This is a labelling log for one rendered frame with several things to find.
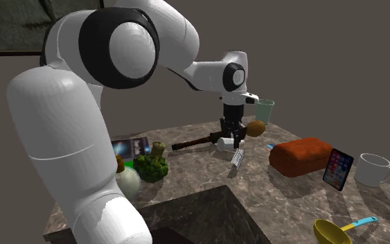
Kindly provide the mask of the round white corked bottle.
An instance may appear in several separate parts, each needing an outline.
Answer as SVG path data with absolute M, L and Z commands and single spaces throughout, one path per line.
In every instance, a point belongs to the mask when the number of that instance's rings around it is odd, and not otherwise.
M 124 161 L 119 155 L 116 156 L 116 161 L 117 185 L 128 200 L 133 200 L 141 188 L 141 178 L 133 168 L 124 165 Z

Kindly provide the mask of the white mug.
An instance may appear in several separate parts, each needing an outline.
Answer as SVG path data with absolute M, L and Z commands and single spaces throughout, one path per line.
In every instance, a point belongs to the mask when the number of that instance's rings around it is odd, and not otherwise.
M 379 155 L 362 153 L 359 157 L 354 179 L 369 187 L 379 187 L 390 180 L 390 161 Z

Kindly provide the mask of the small white cup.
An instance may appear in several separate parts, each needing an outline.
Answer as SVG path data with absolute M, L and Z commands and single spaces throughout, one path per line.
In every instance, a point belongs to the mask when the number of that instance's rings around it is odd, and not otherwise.
M 234 138 L 220 137 L 216 143 L 217 149 L 220 151 L 235 151 Z

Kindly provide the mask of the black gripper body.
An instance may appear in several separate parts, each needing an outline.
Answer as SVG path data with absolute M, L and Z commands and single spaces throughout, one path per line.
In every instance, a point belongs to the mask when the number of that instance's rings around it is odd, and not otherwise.
M 242 123 L 244 105 L 223 105 L 223 116 L 228 121 L 229 129 L 234 129 L 235 124 Z

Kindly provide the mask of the white remote control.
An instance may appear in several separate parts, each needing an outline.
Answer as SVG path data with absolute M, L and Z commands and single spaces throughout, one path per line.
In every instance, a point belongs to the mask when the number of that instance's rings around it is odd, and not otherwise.
M 236 149 L 231 159 L 231 163 L 236 167 L 236 170 L 240 168 L 240 165 L 244 159 L 245 151 L 241 148 Z

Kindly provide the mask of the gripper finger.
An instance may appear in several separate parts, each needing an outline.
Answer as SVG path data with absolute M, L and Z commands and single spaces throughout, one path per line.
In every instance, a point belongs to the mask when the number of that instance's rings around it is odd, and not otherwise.
M 234 126 L 232 131 L 233 135 L 233 147 L 238 149 L 240 147 L 240 142 L 245 138 L 246 135 L 246 126 L 242 123 L 237 123 Z
M 222 137 L 230 137 L 231 131 L 229 130 L 228 121 L 223 117 L 220 119 L 220 128 Z

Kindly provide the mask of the pale green cup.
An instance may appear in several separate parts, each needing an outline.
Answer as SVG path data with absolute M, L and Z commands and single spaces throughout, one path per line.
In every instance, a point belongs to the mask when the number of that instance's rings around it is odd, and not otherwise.
M 267 125 L 274 105 L 274 101 L 260 99 L 256 104 L 256 120 L 262 121 L 265 125 Z

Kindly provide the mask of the green broccoli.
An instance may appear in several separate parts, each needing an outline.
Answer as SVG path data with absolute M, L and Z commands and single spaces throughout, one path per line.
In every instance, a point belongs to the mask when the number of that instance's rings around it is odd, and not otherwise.
M 154 141 L 149 153 L 134 158 L 134 170 L 143 181 L 155 183 L 167 176 L 168 165 L 163 157 L 165 149 L 164 143 Z

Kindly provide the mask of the dark blue book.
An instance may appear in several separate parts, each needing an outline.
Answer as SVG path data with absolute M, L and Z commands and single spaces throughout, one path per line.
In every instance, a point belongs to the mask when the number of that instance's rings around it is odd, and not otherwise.
M 115 155 L 118 155 L 124 161 L 132 161 L 139 155 L 150 153 L 147 137 L 112 140 L 112 147 Z

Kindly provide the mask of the brown bread loaf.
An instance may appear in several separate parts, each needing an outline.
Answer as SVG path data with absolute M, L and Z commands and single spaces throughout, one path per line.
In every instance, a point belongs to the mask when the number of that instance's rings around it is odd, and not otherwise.
M 316 137 L 275 145 L 269 165 L 286 177 L 298 177 L 326 167 L 332 146 Z

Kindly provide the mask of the brown wooden rolling pin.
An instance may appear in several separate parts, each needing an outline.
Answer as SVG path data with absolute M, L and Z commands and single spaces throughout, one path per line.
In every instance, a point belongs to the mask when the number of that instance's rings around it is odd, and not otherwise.
M 258 137 L 265 131 L 265 124 L 262 121 L 251 121 L 248 123 L 246 126 L 246 135 L 249 137 Z M 230 137 L 225 137 L 225 138 L 233 138 L 232 131 L 231 131 L 231 136 Z M 221 136 L 221 131 L 219 132 L 212 132 L 210 133 L 209 136 L 207 137 L 202 137 L 200 139 L 192 140 L 192 141 L 187 141 L 187 142 L 182 142 L 182 143 L 175 143 L 171 146 L 171 148 L 176 151 L 180 150 L 182 148 L 187 148 L 190 146 L 202 144 L 202 143 L 212 143 L 216 144 L 218 142 L 218 139 L 222 137 Z

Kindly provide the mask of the black smartphone with colourful screen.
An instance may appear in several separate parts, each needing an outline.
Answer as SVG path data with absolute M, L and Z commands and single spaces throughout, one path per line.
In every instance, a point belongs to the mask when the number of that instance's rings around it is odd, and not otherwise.
M 333 148 L 323 174 L 323 181 L 338 191 L 342 191 L 354 158 L 338 149 Z

